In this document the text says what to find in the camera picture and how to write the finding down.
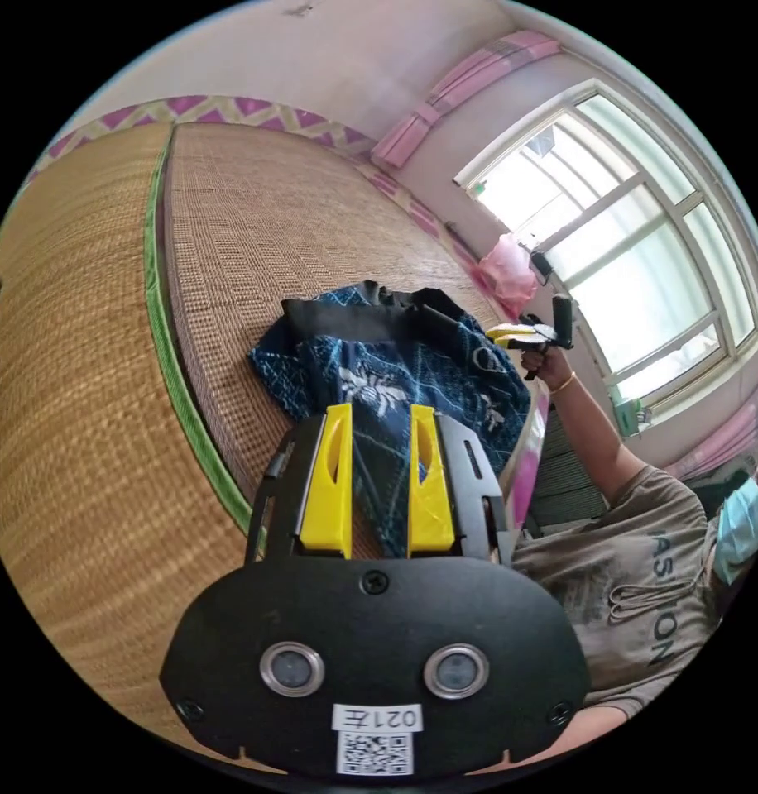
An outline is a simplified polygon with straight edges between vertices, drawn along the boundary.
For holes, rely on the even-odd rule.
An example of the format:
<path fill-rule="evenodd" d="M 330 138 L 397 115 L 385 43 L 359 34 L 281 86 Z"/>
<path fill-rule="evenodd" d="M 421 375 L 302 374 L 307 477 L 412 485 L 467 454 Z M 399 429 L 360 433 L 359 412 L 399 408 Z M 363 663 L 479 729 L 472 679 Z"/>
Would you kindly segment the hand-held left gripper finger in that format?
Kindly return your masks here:
<path fill-rule="evenodd" d="M 451 553 L 456 541 L 447 469 L 433 408 L 410 406 L 410 479 L 407 510 L 407 554 Z"/>

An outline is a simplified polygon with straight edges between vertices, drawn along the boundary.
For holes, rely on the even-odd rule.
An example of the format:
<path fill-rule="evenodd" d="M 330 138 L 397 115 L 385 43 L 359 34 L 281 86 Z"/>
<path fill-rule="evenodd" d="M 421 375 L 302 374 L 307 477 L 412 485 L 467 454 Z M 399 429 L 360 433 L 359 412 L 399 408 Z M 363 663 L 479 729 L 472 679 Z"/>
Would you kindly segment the person's right hand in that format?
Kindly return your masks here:
<path fill-rule="evenodd" d="M 537 376 L 552 395 L 556 395 L 576 378 L 564 350 L 560 347 L 548 347 L 542 352 Z"/>

